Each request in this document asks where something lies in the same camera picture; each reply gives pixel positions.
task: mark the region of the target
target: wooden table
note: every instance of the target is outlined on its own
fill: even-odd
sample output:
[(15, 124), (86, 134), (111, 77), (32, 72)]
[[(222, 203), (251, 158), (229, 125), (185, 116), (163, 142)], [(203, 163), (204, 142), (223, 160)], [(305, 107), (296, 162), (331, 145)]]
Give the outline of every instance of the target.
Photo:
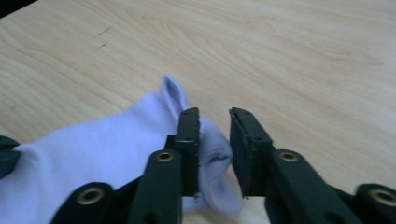
[[(396, 189), (394, 1), (39, 0), (0, 20), (0, 134), (120, 112), (163, 74), (226, 136), (242, 107), (329, 184)], [(268, 223), (262, 199), (184, 216), (226, 222)]]

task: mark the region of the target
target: light wood surface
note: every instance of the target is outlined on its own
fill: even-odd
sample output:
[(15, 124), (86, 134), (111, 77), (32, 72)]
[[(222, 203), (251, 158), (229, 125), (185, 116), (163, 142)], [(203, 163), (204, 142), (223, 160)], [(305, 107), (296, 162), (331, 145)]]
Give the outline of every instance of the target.
[[(0, 20), (0, 134), (25, 143), (117, 113), (162, 74), (226, 136), (242, 107), (329, 184), (396, 189), (389, 0), (39, 0)], [(184, 223), (268, 223), (262, 203)]]

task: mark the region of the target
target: wood grain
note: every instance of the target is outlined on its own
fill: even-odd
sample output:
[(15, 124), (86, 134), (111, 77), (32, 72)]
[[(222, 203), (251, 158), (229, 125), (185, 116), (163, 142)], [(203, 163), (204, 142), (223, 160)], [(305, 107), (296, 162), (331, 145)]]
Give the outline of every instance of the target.
[[(0, 134), (117, 113), (170, 74), (226, 135), (242, 107), (329, 184), (396, 188), (395, 59), (388, 0), (40, 0), (0, 20)], [(244, 204), (184, 223), (268, 223)]]

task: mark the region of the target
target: table surface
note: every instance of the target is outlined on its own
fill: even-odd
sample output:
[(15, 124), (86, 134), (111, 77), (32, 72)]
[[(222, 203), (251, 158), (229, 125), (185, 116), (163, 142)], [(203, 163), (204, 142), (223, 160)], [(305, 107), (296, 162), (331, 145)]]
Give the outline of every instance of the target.
[[(396, 188), (388, 0), (39, 0), (0, 20), (0, 134), (25, 143), (120, 112), (163, 74), (226, 136), (228, 109), (242, 107), (329, 184)], [(238, 217), (183, 222), (268, 220), (253, 198)]]

